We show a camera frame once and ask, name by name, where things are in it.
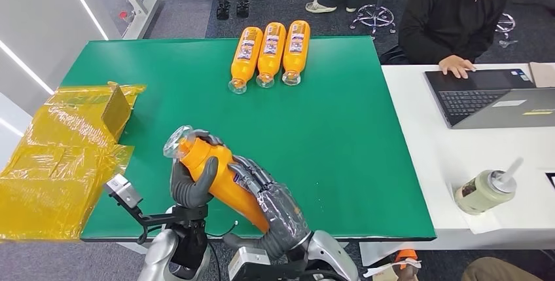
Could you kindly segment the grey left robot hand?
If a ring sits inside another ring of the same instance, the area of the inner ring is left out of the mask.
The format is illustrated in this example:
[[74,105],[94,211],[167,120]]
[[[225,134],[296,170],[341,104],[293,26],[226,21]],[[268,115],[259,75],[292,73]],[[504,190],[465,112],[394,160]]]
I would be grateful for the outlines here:
[[200,174],[194,181],[188,168],[178,159],[172,160],[170,174],[170,195],[178,204],[187,209],[205,206],[213,195],[209,192],[218,172],[219,160],[210,157]]

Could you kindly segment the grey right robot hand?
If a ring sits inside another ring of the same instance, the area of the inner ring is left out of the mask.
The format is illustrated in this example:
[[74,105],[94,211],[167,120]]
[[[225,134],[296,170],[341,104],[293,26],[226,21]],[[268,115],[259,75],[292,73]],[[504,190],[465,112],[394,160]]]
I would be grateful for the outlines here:
[[250,247],[265,250],[271,260],[277,260],[311,234],[300,206],[286,185],[278,183],[254,160],[234,155],[230,170],[243,180],[256,199],[268,224],[268,230],[258,239],[241,238],[226,233],[223,241],[231,248]]

